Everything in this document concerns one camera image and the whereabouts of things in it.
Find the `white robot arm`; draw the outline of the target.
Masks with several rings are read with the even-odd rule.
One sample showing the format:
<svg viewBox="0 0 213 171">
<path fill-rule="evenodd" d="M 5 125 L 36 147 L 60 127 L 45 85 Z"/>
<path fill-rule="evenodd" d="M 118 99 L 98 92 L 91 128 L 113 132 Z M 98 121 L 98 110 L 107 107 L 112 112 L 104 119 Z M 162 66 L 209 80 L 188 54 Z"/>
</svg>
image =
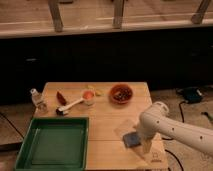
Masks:
<svg viewBox="0 0 213 171">
<path fill-rule="evenodd" d="M 142 141 L 161 133 L 213 157 L 213 130 L 172 120 L 168 113 L 167 105 L 157 101 L 139 115 L 136 130 Z"/>
</svg>

